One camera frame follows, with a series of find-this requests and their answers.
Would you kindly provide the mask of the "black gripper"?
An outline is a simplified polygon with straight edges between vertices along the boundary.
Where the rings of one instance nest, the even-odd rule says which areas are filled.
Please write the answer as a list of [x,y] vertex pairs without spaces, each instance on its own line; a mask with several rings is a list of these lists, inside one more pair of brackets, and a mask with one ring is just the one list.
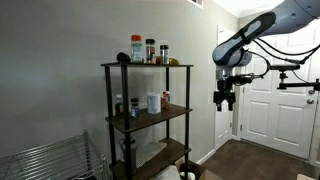
[[244,85],[251,83],[252,79],[245,76],[230,76],[225,80],[217,81],[218,90],[214,92],[213,102],[217,105],[217,111],[222,111],[222,102],[226,100],[228,102],[228,110],[233,111],[233,103],[236,102],[235,93],[232,91],[234,85]]

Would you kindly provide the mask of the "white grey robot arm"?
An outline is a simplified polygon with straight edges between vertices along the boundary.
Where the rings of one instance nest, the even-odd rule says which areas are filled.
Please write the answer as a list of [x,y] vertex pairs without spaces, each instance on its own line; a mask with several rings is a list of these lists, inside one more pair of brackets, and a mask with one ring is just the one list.
[[288,34],[300,30],[309,25],[312,21],[320,17],[319,0],[284,0],[271,11],[265,12],[247,25],[242,27],[228,40],[219,44],[212,53],[213,62],[216,65],[217,91],[214,92],[213,102],[218,111],[222,110],[221,104],[224,100],[228,102],[228,109],[233,110],[233,104],[236,102],[235,93],[232,91],[233,85],[244,85],[251,83],[253,79],[262,78],[269,69],[279,70],[281,72],[282,82],[279,89],[287,87],[312,87],[315,91],[319,90],[319,80],[306,83],[284,83],[286,76],[283,74],[286,70],[296,70],[300,64],[304,64],[308,59],[289,60],[287,62],[295,63],[295,66],[271,66],[267,62],[266,71],[263,74],[255,75],[253,73],[232,75],[234,67],[246,66],[253,55],[253,52],[244,49],[245,45],[253,40],[263,36]]

